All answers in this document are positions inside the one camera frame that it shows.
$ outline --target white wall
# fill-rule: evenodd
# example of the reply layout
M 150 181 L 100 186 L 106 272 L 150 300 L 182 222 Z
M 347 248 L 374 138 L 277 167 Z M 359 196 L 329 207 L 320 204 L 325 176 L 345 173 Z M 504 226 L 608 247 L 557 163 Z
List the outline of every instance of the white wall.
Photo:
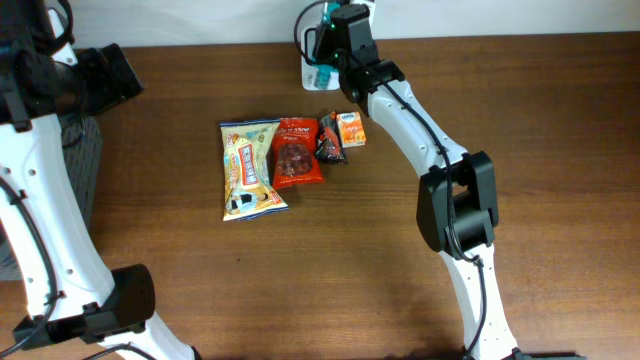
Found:
M 289 42 L 311 0 L 72 0 L 77 46 Z M 640 0 L 377 0 L 378 39 L 640 30 Z

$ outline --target food package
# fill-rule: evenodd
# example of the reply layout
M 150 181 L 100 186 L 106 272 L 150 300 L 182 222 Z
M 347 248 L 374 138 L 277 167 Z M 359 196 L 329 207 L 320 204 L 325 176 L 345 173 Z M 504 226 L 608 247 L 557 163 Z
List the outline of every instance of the food package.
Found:
M 347 164 L 347 156 L 342 150 L 338 138 L 337 117 L 338 115 L 332 112 L 320 120 L 316 159 L 329 164 Z
M 359 112 L 340 114 L 337 121 L 343 148 L 361 146 L 367 142 Z
M 224 144 L 224 221 L 250 220 L 288 209 L 269 184 L 267 167 L 267 153 L 279 122 L 220 124 Z
M 274 189 L 324 181 L 318 160 L 313 155 L 317 137 L 316 119 L 281 119 L 273 139 Z

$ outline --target red snack bag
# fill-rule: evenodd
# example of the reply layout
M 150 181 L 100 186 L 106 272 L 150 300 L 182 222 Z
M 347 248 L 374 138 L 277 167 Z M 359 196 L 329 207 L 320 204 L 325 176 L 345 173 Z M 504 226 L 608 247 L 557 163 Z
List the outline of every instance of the red snack bag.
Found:
M 316 151 L 318 121 L 316 119 L 281 119 L 273 137 L 272 149 L 276 170 L 273 188 L 296 184 L 324 182 Z

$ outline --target small orange box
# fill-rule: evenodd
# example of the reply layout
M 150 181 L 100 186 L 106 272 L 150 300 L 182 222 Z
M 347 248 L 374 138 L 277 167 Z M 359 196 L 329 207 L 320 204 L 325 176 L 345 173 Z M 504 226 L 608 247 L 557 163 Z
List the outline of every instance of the small orange box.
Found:
M 342 147 L 362 146 L 367 142 L 359 112 L 340 114 L 337 121 Z

